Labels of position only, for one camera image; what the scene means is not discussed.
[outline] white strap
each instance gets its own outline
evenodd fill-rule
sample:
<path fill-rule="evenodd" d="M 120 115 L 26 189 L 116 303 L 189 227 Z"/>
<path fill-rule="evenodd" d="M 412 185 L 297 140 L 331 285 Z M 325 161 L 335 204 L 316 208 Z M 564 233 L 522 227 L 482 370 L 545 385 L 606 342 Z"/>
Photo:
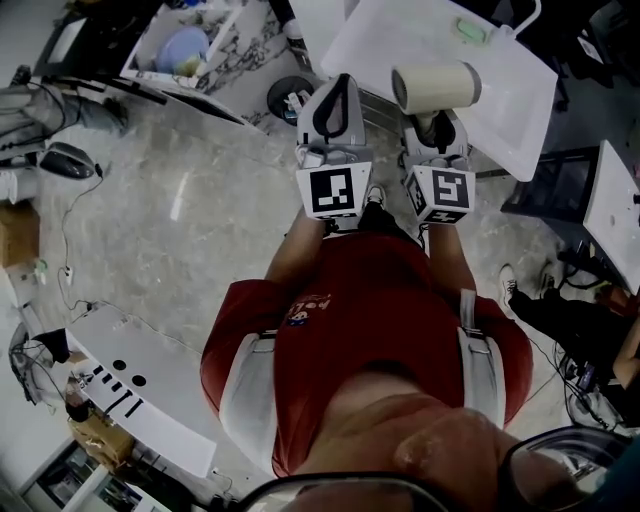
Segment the white strap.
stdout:
<path fill-rule="evenodd" d="M 251 462 L 271 476 L 275 476 L 271 461 L 278 430 L 274 347 L 274 337 L 245 336 L 220 400 L 220 422 L 227 435 Z"/>
<path fill-rule="evenodd" d="M 463 329 L 475 329 L 476 292 L 460 290 L 460 323 Z"/>
<path fill-rule="evenodd" d="M 458 342 L 462 359 L 464 406 L 484 414 L 499 428 L 504 427 L 506 389 L 500 348 L 475 328 L 476 293 L 460 292 Z"/>

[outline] white box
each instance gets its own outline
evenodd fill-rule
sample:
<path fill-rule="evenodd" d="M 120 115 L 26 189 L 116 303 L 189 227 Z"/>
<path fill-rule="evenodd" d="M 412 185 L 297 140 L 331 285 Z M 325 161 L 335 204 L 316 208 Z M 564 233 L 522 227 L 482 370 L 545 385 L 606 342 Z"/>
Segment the white box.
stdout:
<path fill-rule="evenodd" d="M 414 165 L 404 186 L 418 222 L 455 224 L 475 207 L 472 172 Z"/>
<path fill-rule="evenodd" d="M 371 162 L 323 165 L 296 172 L 307 217 L 333 219 L 356 217 L 371 176 Z"/>

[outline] marble floor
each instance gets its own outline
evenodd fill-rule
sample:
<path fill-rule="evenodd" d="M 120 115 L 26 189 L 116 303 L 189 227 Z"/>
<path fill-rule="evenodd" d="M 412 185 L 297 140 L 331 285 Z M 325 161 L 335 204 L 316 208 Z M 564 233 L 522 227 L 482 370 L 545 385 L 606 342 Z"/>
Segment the marble floor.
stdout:
<path fill-rule="evenodd" d="M 63 279 L 59 288 L 56 275 L 65 263 L 62 216 L 97 179 L 41 175 L 36 207 L 48 275 L 36 310 L 45 329 L 54 329 L 84 312 L 82 305 L 69 310 L 61 292 L 69 306 L 80 299 L 105 300 L 202 350 L 229 284 L 263 277 L 300 206 L 295 131 L 282 123 L 267 137 L 177 103 L 159 107 L 128 100 L 127 106 L 131 128 L 122 138 L 76 127 L 56 136 L 86 150 L 106 176 L 68 215 L 74 277 L 71 286 Z M 389 210 L 415 229 L 399 184 L 397 137 L 370 130 L 369 143 Z M 542 222 L 500 213 L 514 184 L 511 178 L 478 183 L 476 211 L 459 224 L 483 296 L 497 298 L 497 275 L 506 262 L 514 265 L 521 287 L 532 291 L 542 265 L 558 249 L 558 238 Z M 527 332 L 551 352 L 549 339 Z M 554 373 L 538 350 L 533 353 L 532 395 Z M 567 423 L 556 377 L 525 405 L 509 431 L 527 437 Z M 242 495 L 266 479 L 225 440 L 216 465 L 222 476 L 192 481 L 200 495 L 228 488 Z"/>

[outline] cardboard box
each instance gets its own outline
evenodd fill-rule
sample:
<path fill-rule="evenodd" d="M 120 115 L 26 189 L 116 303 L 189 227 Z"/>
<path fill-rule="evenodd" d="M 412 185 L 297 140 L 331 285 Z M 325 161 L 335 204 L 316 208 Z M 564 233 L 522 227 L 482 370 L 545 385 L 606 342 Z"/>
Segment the cardboard box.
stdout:
<path fill-rule="evenodd" d="M 113 472 L 131 455 L 135 440 L 126 430 L 100 413 L 92 413 L 86 421 L 69 420 L 69 428 L 78 444 L 100 464 Z"/>
<path fill-rule="evenodd" d="M 40 256 L 40 217 L 30 203 L 0 205 L 0 265 L 10 267 Z"/>

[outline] white container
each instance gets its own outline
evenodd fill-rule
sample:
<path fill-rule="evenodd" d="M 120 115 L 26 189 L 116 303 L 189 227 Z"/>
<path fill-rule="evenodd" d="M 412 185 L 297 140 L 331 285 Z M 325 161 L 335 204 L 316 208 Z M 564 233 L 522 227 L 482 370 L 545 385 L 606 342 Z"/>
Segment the white container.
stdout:
<path fill-rule="evenodd" d="M 0 268 L 0 282 L 11 304 L 22 308 L 31 302 L 38 292 L 38 280 L 33 263 L 18 263 Z"/>
<path fill-rule="evenodd" d="M 13 169 L 9 175 L 9 200 L 12 204 L 38 195 L 38 174 L 33 169 Z"/>
<path fill-rule="evenodd" d="M 457 23 L 488 35 L 485 46 L 460 35 Z M 330 77 L 350 74 L 358 87 L 394 102 L 393 67 L 463 61 L 482 80 L 479 101 L 455 113 L 469 144 L 520 181 L 531 181 L 549 126 L 557 75 L 516 41 L 508 27 L 446 0 L 361 0 L 322 60 Z"/>

